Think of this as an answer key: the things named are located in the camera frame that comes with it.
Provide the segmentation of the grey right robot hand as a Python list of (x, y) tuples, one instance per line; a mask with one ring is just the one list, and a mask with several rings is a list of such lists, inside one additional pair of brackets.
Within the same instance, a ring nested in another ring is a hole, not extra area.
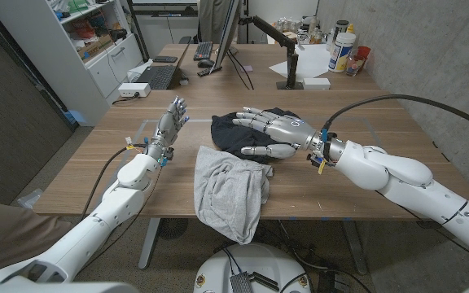
[(276, 141), (275, 144), (267, 146), (244, 146), (241, 148), (244, 155), (266, 155), (286, 159), (292, 157), (297, 150), (311, 150), (316, 155), (321, 154), (323, 142), (319, 133), (300, 118), (245, 107), (242, 112), (236, 113), (232, 122), (267, 134)]

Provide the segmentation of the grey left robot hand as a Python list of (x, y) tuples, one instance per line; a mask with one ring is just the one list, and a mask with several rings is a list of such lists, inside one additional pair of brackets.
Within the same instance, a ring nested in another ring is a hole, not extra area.
[(178, 132), (188, 120), (185, 99), (176, 96), (159, 119), (151, 141), (146, 145), (145, 154), (156, 160), (162, 157), (171, 160), (173, 158), (171, 146), (176, 141)]

